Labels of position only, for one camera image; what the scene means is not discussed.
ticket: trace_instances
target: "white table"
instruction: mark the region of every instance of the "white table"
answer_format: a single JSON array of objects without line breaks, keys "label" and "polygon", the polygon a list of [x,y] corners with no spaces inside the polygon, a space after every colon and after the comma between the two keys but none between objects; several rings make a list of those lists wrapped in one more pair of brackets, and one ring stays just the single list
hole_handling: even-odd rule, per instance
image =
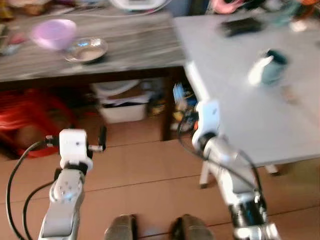
[{"label": "white table", "polygon": [[[226,38],[217,27],[228,18],[175,18],[185,53],[195,66],[185,70],[198,100],[219,100],[222,131],[257,166],[320,157],[319,29],[297,33],[268,24],[261,32]],[[270,48],[289,58],[285,79],[277,86],[250,85],[249,70],[259,52]],[[291,86],[298,104],[284,100],[283,85]]]}]

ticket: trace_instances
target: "tiled floor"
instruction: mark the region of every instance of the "tiled floor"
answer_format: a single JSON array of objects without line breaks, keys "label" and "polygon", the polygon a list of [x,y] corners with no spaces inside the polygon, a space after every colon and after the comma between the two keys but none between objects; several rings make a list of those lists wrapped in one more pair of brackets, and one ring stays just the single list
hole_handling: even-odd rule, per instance
[{"label": "tiled floor", "polygon": [[[81,119],[91,143],[97,140],[101,120]],[[227,207],[212,179],[209,188],[198,186],[201,162],[186,153],[178,141],[158,141],[160,121],[118,123],[108,128],[108,149],[93,157],[81,206],[79,240],[103,239],[112,219],[121,214],[138,216],[139,235],[145,240],[167,240],[175,218],[189,213],[205,221],[217,240],[231,240]],[[14,220],[21,230],[26,196],[53,178],[59,156],[26,160],[12,190]],[[16,161],[0,160],[0,239],[15,240],[7,223],[5,187]],[[268,213],[283,240],[320,240],[320,161],[306,160],[285,166],[281,176],[261,174]],[[48,207],[48,189],[30,202],[28,225],[37,238]]]}]

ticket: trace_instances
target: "silver plate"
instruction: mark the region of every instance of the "silver plate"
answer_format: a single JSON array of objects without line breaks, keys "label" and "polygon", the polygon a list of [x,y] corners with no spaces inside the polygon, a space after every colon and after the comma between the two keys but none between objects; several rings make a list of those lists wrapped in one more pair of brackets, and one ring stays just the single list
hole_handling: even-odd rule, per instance
[{"label": "silver plate", "polygon": [[64,58],[72,63],[91,63],[106,54],[108,44],[97,37],[79,38],[66,50]]}]

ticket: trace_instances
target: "table leg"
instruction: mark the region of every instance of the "table leg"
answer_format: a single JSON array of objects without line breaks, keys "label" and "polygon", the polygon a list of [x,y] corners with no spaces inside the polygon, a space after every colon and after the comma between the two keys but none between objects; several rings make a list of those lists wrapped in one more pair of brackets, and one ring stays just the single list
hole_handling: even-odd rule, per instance
[{"label": "table leg", "polygon": [[203,161],[202,162],[202,170],[201,170],[201,175],[200,175],[200,187],[202,189],[206,189],[208,186],[208,178],[209,178],[209,163],[208,161]]},{"label": "table leg", "polygon": [[161,126],[161,140],[168,141],[171,139],[171,123],[173,121],[173,113],[175,110],[175,100],[173,89],[175,83],[180,81],[181,72],[178,68],[169,71],[167,77],[164,78],[165,107]]},{"label": "table leg", "polygon": [[278,175],[279,174],[279,170],[277,168],[276,165],[266,165],[264,166],[264,168],[266,169],[268,174],[271,174],[273,176]]}]

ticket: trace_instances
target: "electrical wire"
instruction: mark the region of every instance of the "electrical wire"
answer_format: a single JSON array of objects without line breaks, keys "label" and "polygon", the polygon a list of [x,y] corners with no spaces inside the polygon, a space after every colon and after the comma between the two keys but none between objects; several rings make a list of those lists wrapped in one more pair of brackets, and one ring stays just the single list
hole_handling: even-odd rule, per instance
[{"label": "electrical wire", "polygon": [[28,225],[27,225],[27,211],[28,211],[28,204],[31,200],[31,198],[38,192],[40,191],[41,189],[44,189],[50,185],[52,185],[55,181],[51,181],[51,182],[48,182],[44,185],[41,185],[40,187],[36,188],[35,190],[33,190],[33,192],[31,192],[29,194],[29,196],[26,198],[25,202],[24,202],[24,206],[23,206],[23,214],[22,214],[22,224],[23,224],[23,229],[24,229],[24,232],[26,234],[26,237],[28,240],[33,240],[30,233],[29,233],[29,230],[28,230]]},{"label": "electrical wire", "polygon": [[239,173],[235,172],[234,170],[232,170],[231,168],[229,168],[228,166],[224,165],[224,164],[221,164],[219,162],[216,162],[212,159],[209,159],[207,157],[205,157],[203,154],[199,153],[199,152],[196,152],[192,149],[190,149],[189,147],[187,147],[184,143],[184,141],[182,140],[182,135],[181,135],[181,129],[182,129],[182,124],[185,122],[186,120],[186,116],[184,115],[182,120],[179,122],[178,124],[178,128],[177,128],[177,136],[178,136],[178,141],[180,142],[180,144],[182,145],[182,147],[187,151],[189,152],[190,154],[198,157],[198,158],[201,158],[203,161],[210,161],[210,163],[213,163],[214,165],[220,167],[220,168],[223,168],[225,170],[227,170],[229,173],[231,173],[232,175],[236,176],[237,178],[239,178],[240,180],[242,180],[244,183],[246,183],[249,187],[251,187],[254,191],[258,190],[259,192],[261,191],[261,189],[259,188],[258,186],[258,189],[257,187],[252,183],[250,182],[249,180],[247,180],[244,176],[240,175]]},{"label": "electrical wire", "polygon": [[260,176],[259,176],[257,167],[255,166],[253,161],[250,159],[250,157],[244,151],[238,150],[238,154],[244,156],[243,159],[249,163],[250,167],[252,168],[253,175],[256,180],[256,184],[258,185],[259,192],[262,193],[263,190],[262,190],[261,180],[260,180]]},{"label": "electrical wire", "polygon": [[6,198],[5,198],[5,208],[6,208],[6,215],[7,215],[7,218],[8,218],[8,222],[9,222],[9,225],[10,227],[12,228],[13,232],[15,233],[15,235],[20,239],[20,240],[26,240],[22,235],[21,233],[18,231],[18,229],[16,228],[16,225],[14,223],[14,220],[13,220],[13,217],[12,217],[12,212],[11,212],[11,197],[10,197],[10,194],[11,194],[11,185],[12,185],[12,181],[14,179],[14,176],[19,168],[19,166],[21,165],[21,163],[24,161],[24,159],[26,158],[26,156],[28,155],[28,153],[35,149],[36,147],[39,147],[41,144],[43,144],[44,142],[43,141],[38,141],[34,144],[32,144],[30,147],[28,147],[24,153],[21,155],[20,159],[18,160],[18,162],[16,163],[14,169],[12,170],[11,172],[11,175],[9,177],[9,180],[8,180],[8,184],[7,184],[7,187],[6,187]]}]

